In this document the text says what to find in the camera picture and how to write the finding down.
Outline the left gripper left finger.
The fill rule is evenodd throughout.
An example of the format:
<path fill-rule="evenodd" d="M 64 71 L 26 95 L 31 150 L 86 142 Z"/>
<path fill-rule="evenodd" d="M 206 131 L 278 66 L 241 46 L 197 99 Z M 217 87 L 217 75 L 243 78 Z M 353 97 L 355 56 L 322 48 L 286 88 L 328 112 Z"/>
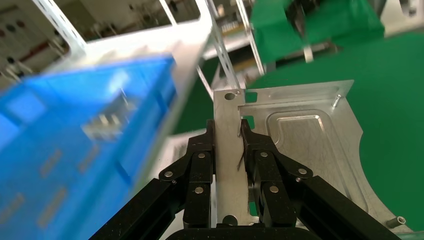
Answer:
<path fill-rule="evenodd" d="M 93 236 L 92 240 L 158 240 L 183 211 L 183 228 L 169 240 L 192 240 L 190 230 L 211 228 L 215 122 L 189 138 L 184 156 L 164 168 Z"/>

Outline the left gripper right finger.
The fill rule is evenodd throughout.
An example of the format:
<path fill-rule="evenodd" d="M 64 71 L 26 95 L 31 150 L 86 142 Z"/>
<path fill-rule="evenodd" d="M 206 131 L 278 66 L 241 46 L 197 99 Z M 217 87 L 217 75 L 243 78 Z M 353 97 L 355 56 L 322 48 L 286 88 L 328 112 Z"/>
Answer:
<path fill-rule="evenodd" d="M 241 120 L 243 160 L 259 221 L 298 240 L 395 240 L 397 236 L 305 165 L 282 154 L 268 135 Z"/>

